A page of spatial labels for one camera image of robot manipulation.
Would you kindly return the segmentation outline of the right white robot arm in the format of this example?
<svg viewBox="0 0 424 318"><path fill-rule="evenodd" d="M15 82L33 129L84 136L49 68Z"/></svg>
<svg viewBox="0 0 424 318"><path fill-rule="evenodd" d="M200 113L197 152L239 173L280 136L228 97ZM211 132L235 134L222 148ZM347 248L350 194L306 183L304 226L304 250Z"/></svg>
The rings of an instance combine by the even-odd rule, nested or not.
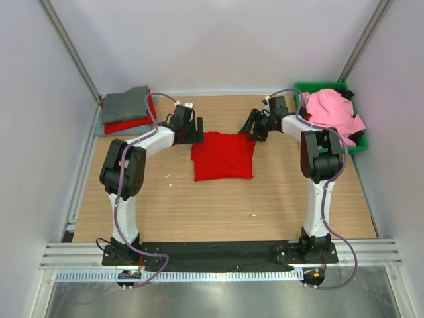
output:
<svg viewBox="0 0 424 318"><path fill-rule="evenodd" d="M331 196L336 179L345 169L339 134L289 111L282 95L267 95L262 102L264 108L252 109L238 133L263 142L269 132L279 131L300 142L301 172L308 185L307 216L299 242L283 248L281 254L293 252L295 260L318 262L331 251Z"/></svg>

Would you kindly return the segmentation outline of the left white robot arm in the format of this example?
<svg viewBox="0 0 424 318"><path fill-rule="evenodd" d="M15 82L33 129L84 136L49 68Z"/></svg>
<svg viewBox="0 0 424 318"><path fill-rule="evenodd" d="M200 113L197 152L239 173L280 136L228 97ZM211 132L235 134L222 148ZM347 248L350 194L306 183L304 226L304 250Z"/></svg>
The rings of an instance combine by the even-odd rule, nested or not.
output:
<svg viewBox="0 0 424 318"><path fill-rule="evenodd" d="M113 210L113 233L103 250L102 265L134 265L141 257L136 197L147 160L175 145L202 141L203 119L196 117L193 103L176 103L164 122L138 138L112 141L99 177Z"/></svg>

